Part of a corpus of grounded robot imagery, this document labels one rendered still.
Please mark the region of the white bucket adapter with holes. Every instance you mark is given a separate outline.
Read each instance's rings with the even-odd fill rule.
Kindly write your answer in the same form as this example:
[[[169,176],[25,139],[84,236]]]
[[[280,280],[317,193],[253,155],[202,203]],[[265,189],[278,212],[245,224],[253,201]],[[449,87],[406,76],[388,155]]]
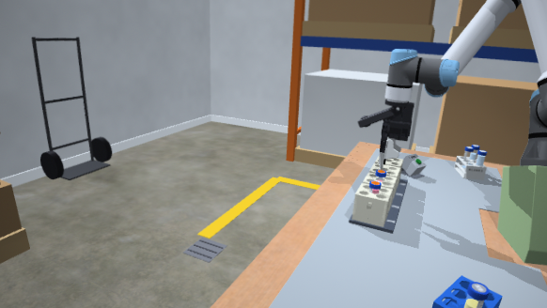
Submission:
[[[363,183],[369,184],[370,181],[378,181],[376,180],[376,174],[368,172],[366,178],[364,179]],[[384,181],[379,181],[382,183],[383,188],[392,189],[394,187],[394,183],[396,182],[396,177],[389,177],[386,176]],[[393,189],[392,189],[393,190]]]
[[[377,158],[375,163],[379,163],[379,157]],[[396,158],[396,159],[386,159],[386,163],[385,163],[385,165],[395,166],[395,167],[400,168],[400,170],[399,170],[399,181],[400,181],[402,164],[403,164],[403,159],[398,159],[398,158]],[[399,181],[398,181],[398,185],[399,185]]]
[[[371,167],[371,169],[369,170],[369,172],[376,174],[376,170],[381,170],[380,165],[378,163],[374,163],[373,166]],[[386,174],[387,176],[397,178],[395,191],[394,191],[394,196],[395,196],[397,186],[398,186],[398,181],[399,181],[399,170],[400,170],[400,168],[395,167],[395,166],[383,165],[383,170],[387,172],[387,174]]]

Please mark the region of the blue tube rack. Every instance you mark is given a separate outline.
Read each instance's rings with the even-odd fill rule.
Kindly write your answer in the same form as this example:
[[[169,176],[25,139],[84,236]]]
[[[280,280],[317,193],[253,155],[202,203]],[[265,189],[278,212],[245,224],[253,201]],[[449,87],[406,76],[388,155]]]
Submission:
[[[467,289],[471,282],[473,281],[461,276],[433,302],[432,308],[463,308],[467,297]],[[454,291],[451,293],[452,290]],[[443,301],[443,299],[445,300]],[[487,300],[484,301],[482,308],[498,308],[501,299],[502,297],[499,294],[490,290],[489,296]]]

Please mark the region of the grey flat mat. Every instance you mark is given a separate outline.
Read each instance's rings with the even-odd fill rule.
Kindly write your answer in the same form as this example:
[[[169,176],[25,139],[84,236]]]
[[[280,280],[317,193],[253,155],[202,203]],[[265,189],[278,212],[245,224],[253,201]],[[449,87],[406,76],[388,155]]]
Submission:
[[[502,178],[463,178],[455,162],[419,156],[393,234],[349,223],[367,164],[269,308],[432,308],[461,276],[503,296],[499,308],[547,308],[540,269],[488,256],[479,209],[498,212]]]

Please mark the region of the grey sloped desk with green button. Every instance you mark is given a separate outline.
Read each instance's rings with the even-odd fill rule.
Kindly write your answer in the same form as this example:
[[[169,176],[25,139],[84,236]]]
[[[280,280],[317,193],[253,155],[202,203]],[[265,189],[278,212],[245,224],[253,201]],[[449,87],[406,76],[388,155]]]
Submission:
[[[424,175],[420,174],[421,171],[427,166],[417,154],[408,155],[403,159],[401,173],[407,177],[420,178]],[[404,171],[404,170],[406,171]]]

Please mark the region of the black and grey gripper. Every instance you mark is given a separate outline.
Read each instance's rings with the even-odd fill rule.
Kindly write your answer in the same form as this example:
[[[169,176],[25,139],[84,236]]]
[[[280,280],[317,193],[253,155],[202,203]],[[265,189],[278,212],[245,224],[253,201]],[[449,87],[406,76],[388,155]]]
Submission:
[[[379,155],[379,165],[381,170],[383,170],[383,165],[385,165],[386,159],[396,159],[399,157],[401,147],[396,145],[396,140],[408,141],[414,109],[414,107],[410,105],[414,104],[413,102],[393,102],[385,100],[385,104],[391,106],[394,115],[383,120]],[[399,110],[397,110],[397,107]],[[401,129],[403,129],[403,131],[401,131]]]

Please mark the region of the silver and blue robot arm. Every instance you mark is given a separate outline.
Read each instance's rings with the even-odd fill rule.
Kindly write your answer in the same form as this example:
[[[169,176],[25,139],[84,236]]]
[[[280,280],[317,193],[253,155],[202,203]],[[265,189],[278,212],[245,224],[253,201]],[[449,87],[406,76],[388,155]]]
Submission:
[[[385,98],[408,102],[413,83],[424,84],[434,98],[442,97],[450,86],[456,85],[459,74],[497,26],[521,3],[541,76],[537,81],[539,89],[530,100],[528,144],[520,165],[547,166],[547,0],[487,0],[442,59],[417,57],[416,50],[395,49],[391,53]]]

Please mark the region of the light grey tube rack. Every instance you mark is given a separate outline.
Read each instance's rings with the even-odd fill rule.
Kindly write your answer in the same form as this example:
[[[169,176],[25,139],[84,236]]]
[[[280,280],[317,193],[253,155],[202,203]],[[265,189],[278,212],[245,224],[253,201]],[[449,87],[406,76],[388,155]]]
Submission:
[[[458,159],[459,158],[459,159]],[[483,166],[478,166],[476,165],[476,161],[477,160],[470,160],[470,164],[473,164],[473,165],[469,165],[469,164],[466,164],[468,162],[464,162],[463,161],[463,158],[462,156],[457,156],[457,159],[456,159],[456,163],[455,163],[455,169],[457,170],[457,172],[463,177],[463,178],[469,178],[469,179],[478,179],[478,180],[484,180],[484,177],[485,177],[485,174],[486,174],[486,170],[487,170],[487,167],[483,164]],[[462,163],[464,163],[466,165],[465,168],[462,168]],[[457,165],[459,166],[457,166]],[[465,171],[464,171],[465,170]]]

